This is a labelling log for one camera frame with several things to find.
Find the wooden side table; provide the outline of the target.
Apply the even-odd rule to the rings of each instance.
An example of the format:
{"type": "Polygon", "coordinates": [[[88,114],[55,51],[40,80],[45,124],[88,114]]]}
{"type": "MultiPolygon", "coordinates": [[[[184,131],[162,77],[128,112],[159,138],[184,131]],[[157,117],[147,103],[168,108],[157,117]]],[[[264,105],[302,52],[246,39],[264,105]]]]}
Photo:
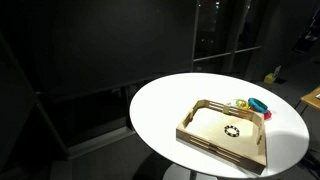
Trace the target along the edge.
{"type": "Polygon", "coordinates": [[[310,93],[302,96],[296,104],[295,108],[297,108],[300,103],[305,104],[305,107],[300,112],[300,115],[302,115],[308,107],[320,110],[320,86],[312,90],[310,93]]]}

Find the wooden slatted tray box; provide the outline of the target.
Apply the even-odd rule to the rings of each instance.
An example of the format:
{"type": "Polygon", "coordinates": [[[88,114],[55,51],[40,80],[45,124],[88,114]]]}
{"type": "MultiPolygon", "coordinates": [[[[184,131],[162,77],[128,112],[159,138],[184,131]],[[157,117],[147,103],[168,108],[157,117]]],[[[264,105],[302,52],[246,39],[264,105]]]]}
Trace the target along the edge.
{"type": "Polygon", "coordinates": [[[198,100],[177,126],[176,137],[256,174],[267,166],[261,113],[198,100]]]}

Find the white round table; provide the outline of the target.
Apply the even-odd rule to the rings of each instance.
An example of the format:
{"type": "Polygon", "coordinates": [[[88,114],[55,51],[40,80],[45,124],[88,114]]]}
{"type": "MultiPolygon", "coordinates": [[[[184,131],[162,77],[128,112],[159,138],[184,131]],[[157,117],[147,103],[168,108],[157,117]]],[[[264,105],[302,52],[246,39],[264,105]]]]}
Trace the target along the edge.
{"type": "Polygon", "coordinates": [[[197,100],[227,103],[250,97],[264,102],[272,112],[265,123],[268,164],[260,176],[274,177],[303,158],[309,146],[309,132],[291,105],[255,84],[209,73],[165,76],[146,84],[134,95],[130,118],[140,138],[175,164],[218,178],[254,178],[254,173],[176,139],[177,125],[197,100]]]}

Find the yellow box on floor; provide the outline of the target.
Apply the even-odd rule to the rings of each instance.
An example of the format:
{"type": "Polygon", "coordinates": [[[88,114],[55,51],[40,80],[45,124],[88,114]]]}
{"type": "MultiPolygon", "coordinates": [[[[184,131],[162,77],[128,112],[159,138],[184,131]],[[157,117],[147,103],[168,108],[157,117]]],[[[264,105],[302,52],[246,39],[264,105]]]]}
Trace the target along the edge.
{"type": "Polygon", "coordinates": [[[272,84],[274,82],[274,77],[272,73],[269,73],[268,75],[265,76],[264,82],[267,84],[272,84]]]}

